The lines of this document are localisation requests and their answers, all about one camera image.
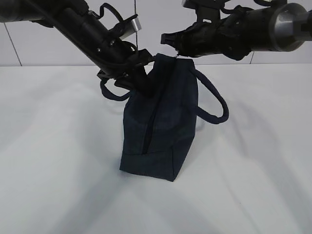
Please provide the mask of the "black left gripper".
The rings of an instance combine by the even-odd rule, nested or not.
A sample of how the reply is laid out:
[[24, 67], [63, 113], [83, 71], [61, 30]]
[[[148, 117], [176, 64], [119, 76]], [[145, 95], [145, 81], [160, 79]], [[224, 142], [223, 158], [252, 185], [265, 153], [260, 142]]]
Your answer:
[[124, 64], [106, 63], [108, 67], [101, 69], [97, 76], [105, 82], [113, 79], [116, 87], [135, 88], [144, 97], [153, 97], [156, 89], [154, 77], [144, 68], [152, 61], [153, 56], [147, 49], [136, 50]]

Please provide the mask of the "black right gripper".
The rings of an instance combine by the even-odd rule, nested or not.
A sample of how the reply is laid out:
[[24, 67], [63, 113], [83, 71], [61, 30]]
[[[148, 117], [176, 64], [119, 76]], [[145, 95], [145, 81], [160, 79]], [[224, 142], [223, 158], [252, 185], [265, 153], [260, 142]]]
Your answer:
[[217, 28], [217, 23], [195, 22], [185, 30], [162, 34], [160, 43], [173, 47], [184, 57], [199, 58], [222, 54]]

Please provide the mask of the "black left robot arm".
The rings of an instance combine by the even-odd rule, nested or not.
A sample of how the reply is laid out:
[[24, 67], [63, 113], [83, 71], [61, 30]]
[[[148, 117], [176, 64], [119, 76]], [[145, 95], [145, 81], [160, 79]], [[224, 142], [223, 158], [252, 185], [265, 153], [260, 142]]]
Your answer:
[[31, 21], [56, 28], [100, 68], [98, 77], [103, 82], [114, 79], [117, 87], [146, 97], [154, 94], [144, 69], [153, 56], [125, 40], [141, 29], [137, 14], [124, 19], [106, 2], [97, 14], [84, 0], [2, 0], [0, 21]]

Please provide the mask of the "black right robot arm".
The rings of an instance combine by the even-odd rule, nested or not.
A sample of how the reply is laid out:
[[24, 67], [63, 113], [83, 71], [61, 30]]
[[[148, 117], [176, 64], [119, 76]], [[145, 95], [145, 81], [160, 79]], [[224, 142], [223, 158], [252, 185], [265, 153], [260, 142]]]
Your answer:
[[223, 54], [242, 60], [253, 51], [291, 52], [312, 39], [312, 13], [286, 0], [257, 0], [260, 9], [237, 5], [225, 8], [224, 0], [185, 0], [194, 9], [196, 22], [185, 30], [161, 35], [161, 44], [178, 55], [198, 58]]

